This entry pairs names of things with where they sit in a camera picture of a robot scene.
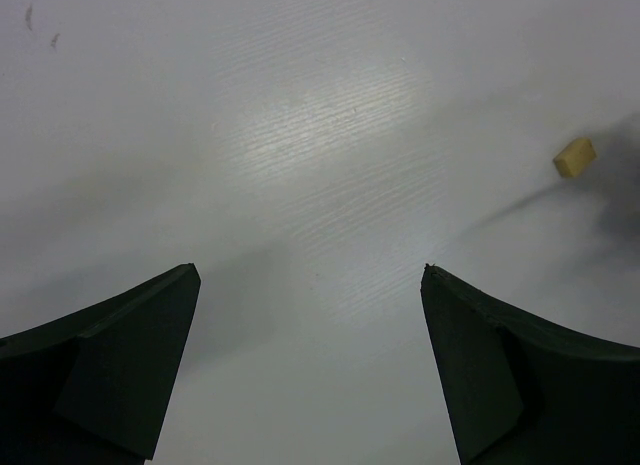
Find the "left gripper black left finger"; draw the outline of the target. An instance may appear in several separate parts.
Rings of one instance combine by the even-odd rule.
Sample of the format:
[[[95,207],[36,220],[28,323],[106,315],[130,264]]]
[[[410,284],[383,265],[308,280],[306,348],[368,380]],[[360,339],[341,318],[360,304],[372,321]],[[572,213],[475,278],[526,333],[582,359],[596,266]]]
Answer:
[[[2,463],[151,460],[199,289],[196,267],[182,264],[2,338]]]

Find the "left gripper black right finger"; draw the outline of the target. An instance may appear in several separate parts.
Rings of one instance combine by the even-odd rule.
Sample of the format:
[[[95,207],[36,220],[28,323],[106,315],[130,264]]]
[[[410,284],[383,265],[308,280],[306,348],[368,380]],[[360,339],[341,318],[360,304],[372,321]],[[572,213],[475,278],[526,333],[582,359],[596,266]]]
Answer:
[[[463,464],[636,464],[639,350],[428,265],[421,299]]]

